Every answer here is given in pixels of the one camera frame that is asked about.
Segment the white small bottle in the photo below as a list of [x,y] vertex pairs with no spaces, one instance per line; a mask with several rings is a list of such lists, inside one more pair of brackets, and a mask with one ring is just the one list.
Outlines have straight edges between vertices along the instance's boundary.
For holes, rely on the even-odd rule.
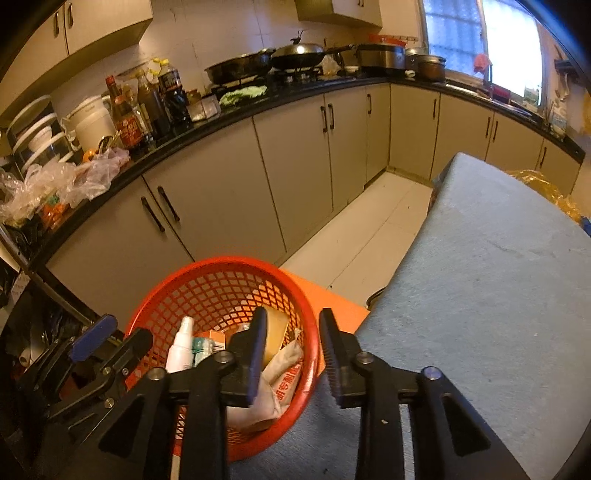
[[168,349],[165,370],[172,374],[188,370],[193,366],[193,319],[189,316],[182,318],[181,324]]

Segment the green white tissue packet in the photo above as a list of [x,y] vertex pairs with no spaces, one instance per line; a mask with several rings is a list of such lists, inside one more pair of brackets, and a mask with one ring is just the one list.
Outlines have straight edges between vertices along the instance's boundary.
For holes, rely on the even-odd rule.
[[220,341],[205,337],[194,337],[192,339],[193,366],[207,359],[209,356],[221,352],[225,349],[225,344]]

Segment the white red plastic bag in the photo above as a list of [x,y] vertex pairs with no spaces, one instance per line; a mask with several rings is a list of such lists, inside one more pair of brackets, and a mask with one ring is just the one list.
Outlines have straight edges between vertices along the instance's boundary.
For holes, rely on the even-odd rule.
[[226,424],[242,433],[269,429],[290,407],[301,379],[304,350],[297,340],[284,346],[263,369],[259,391],[249,408],[228,407]]

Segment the brown packing tape roll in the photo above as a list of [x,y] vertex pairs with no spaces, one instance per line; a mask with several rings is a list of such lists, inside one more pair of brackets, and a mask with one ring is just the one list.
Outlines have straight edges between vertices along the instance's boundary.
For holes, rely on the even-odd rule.
[[266,347],[263,354],[263,368],[266,368],[281,349],[290,318],[283,311],[273,307],[264,306],[263,309],[266,311],[267,318]]

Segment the orange cardboard box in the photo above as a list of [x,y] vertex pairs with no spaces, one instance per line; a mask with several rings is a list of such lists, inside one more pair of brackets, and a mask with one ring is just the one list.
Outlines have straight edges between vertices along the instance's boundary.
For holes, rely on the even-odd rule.
[[217,330],[207,330],[198,333],[199,337],[202,338],[209,338],[215,343],[224,344],[225,343],[225,334],[222,331]]

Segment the lower kitchen cabinets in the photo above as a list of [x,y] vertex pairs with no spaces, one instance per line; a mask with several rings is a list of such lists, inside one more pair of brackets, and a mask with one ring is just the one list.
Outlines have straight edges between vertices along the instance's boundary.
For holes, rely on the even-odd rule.
[[528,127],[435,91],[380,84],[325,93],[223,128],[119,191],[41,266],[69,299],[126,324],[195,260],[280,263],[382,171],[424,181],[464,152],[538,169],[570,192],[582,164]]

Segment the kitchen window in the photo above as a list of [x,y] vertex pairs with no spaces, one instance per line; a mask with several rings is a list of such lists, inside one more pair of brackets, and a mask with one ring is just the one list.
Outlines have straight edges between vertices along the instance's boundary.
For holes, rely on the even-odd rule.
[[429,52],[446,68],[520,97],[543,91],[543,52],[534,17],[517,1],[424,1]]

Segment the orange plastic mesh basket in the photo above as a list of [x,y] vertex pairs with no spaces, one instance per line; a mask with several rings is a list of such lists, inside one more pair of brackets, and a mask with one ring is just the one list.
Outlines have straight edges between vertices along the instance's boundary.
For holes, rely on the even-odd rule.
[[269,429],[239,433],[228,429],[228,460],[252,457],[280,440],[304,412],[317,382],[321,364],[318,321],[303,288],[270,263],[249,257],[214,257],[192,263],[167,276],[154,287],[135,310],[125,335],[137,328],[149,330],[153,345],[139,365],[127,376],[125,386],[134,384],[151,368],[163,367],[169,347],[185,316],[193,318],[193,335],[204,337],[233,332],[250,322],[257,306],[287,316],[281,344],[294,334],[304,351],[290,405]]

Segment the crumpled clear plastic bags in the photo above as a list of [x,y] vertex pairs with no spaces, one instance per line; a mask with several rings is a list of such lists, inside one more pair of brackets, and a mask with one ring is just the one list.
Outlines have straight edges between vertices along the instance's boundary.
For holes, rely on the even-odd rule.
[[32,165],[23,180],[2,171],[1,222],[20,227],[50,204],[74,209],[106,193],[129,162],[127,150],[112,148],[79,165],[57,160]]

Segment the blue table cloth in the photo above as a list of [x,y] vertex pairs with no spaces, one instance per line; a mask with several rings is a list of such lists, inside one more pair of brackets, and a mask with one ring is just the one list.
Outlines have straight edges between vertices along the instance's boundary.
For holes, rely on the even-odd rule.
[[590,238],[465,154],[356,333],[394,367],[433,365],[533,479],[590,475]]

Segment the orange stool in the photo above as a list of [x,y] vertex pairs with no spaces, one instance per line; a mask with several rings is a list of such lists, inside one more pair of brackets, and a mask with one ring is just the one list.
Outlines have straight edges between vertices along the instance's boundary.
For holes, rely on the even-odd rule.
[[290,284],[300,288],[301,293],[308,299],[316,321],[318,321],[318,314],[322,309],[331,308],[339,329],[355,334],[369,316],[370,311],[367,308],[339,296],[331,289],[319,286],[285,269],[278,269],[277,272],[280,273],[280,278],[283,280],[280,282],[280,286],[283,286],[284,280],[290,278]]

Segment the red label sauce bottle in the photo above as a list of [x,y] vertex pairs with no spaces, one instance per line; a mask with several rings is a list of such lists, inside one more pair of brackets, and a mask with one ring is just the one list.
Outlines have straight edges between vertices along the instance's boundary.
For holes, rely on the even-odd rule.
[[115,78],[108,76],[105,83],[111,98],[113,122],[120,133],[121,142],[127,150],[137,153],[145,146],[140,123]]

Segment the dish rack with bowls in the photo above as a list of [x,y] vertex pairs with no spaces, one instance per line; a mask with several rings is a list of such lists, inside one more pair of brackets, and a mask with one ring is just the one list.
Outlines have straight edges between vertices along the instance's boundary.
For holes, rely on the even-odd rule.
[[33,165],[65,163],[74,158],[49,95],[38,97],[17,114],[8,125],[7,137],[12,158],[22,175]]

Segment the dark sauce bottle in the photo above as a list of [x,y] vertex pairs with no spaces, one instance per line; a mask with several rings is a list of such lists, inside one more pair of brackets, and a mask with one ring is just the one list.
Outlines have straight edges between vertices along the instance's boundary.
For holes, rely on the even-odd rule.
[[178,70],[170,64],[169,59],[162,59],[159,65],[158,87],[169,111],[171,122],[177,129],[187,129],[192,124],[192,120]]

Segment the black countertop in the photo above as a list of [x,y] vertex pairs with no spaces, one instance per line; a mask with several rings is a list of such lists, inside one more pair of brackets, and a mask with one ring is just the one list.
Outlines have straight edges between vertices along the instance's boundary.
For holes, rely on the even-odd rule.
[[525,117],[524,115],[511,111],[507,105],[486,99],[482,96],[471,95],[466,92],[453,89],[444,83],[424,82],[409,78],[388,78],[388,77],[368,77],[368,78],[352,78],[345,77],[339,80],[317,81],[304,86],[294,87],[280,91],[279,94],[271,96],[263,96],[256,101],[250,101],[245,105],[238,106],[232,109],[226,109],[221,114],[208,120],[204,123],[193,126],[188,130],[181,132],[179,135],[164,142],[159,147],[151,150],[143,156],[136,156],[125,165],[122,172],[120,172],[111,183],[111,188],[104,194],[97,198],[81,203],[76,209],[63,218],[61,225],[51,233],[44,236],[41,243],[38,244],[38,250],[35,255],[30,258],[29,266],[32,269],[37,269],[45,265],[49,259],[57,252],[61,245],[99,208],[108,202],[119,191],[126,188],[137,177],[147,172],[166,158],[179,152],[181,149],[223,129],[229,127],[239,121],[254,115],[290,105],[315,97],[325,93],[338,92],[341,90],[359,88],[365,86],[380,85],[390,83],[394,85],[402,85],[411,88],[418,88],[420,90],[435,91],[441,94],[457,97],[461,100],[483,106],[494,112],[498,112],[526,127],[533,130],[535,133],[550,140],[559,149],[567,153],[578,164],[582,164],[586,153],[581,146],[570,136],[565,136],[562,140],[558,139],[550,133],[547,127],[536,120]]

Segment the green cloth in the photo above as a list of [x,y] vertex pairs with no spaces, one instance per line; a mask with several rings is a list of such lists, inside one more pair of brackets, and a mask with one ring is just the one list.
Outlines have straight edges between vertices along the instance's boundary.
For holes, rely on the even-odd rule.
[[236,106],[240,103],[266,96],[266,92],[266,85],[242,87],[238,90],[224,93],[219,99],[219,105],[222,107]]

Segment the yellow plastic bag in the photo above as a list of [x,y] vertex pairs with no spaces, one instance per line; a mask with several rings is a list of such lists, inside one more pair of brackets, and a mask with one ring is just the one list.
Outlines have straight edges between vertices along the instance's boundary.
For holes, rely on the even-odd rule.
[[508,170],[507,174],[522,182],[546,200],[558,207],[577,224],[583,220],[583,214],[569,195],[563,194],[560,189],[551,183],[547,177],[537,170]]

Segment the black frying pan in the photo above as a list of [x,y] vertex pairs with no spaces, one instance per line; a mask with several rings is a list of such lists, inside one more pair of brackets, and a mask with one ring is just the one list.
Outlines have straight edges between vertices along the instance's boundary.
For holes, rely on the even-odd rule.
[[270,72],[270,60],[274,53],[275,49],[264,48],[211,65],[205,69],[205,73],[216,86],[264,76]]

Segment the black wok with lid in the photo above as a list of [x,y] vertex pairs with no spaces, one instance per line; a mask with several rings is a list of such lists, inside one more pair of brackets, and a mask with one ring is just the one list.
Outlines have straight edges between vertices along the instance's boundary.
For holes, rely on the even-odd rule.
[[325,48],[315,43],[304,43],[301,40],[304,31],[290,39],[290,44],[280,47],[270,56],[270,65],[280,71],[303,70],[315,68],[322,63],[325,56],[340,54],[355,48],[353,44],[341,47]]

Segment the dark cooking pot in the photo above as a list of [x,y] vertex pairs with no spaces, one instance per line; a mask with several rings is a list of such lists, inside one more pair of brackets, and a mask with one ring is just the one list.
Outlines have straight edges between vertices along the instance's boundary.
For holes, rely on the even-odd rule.
[[406,54],[406,69],[415,73],[415,78],[429,82],[444,82],[446,80],[445,57],[429,54],[424,48],[408,48]]

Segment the black rice cooker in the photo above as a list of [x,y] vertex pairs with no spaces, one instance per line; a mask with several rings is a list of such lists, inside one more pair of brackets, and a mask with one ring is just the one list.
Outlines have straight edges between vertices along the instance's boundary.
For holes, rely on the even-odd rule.
[[405,48],[400,45],[367,43],[355,49],[359,70],[370,76],[404,77],[406,72]]

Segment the small upper cabinet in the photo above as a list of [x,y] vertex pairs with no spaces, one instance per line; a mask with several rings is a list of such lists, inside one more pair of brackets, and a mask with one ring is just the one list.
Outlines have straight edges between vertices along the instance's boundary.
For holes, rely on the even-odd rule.
[[297,17],[346,26],[383,26],[380,2],[375,0],[295,0]]

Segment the upper wall cabinet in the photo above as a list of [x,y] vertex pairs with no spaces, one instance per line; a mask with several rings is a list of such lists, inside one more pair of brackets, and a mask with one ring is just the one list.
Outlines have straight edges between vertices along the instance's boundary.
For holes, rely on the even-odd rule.
[[138,44],[152,20],[150,1],[63,1],[1,80],[1,126],[85,68]]

